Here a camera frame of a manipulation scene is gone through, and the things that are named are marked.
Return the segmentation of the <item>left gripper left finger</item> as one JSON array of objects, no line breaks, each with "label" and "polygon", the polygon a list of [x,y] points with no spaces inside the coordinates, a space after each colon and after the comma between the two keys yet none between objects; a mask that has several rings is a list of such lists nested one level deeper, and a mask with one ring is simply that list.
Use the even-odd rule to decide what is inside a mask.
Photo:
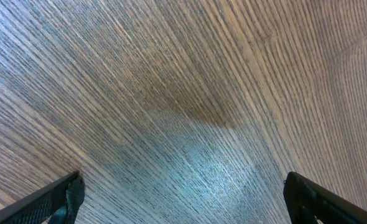
[{"label": "left gripper left finger", "polygon": [[74,223],[84,198],[83,179],[72,172],[0,210],[0,224]]}]

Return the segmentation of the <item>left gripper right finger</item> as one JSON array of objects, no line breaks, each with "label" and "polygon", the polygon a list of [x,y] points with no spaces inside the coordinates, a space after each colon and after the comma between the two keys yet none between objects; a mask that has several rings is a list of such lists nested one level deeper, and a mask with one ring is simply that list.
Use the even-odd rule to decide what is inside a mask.
[{"label": "left gripper right finger", "polygon": [[283,195],[293,224],[367,224],[366,210],[296,172],[288,173]]}]

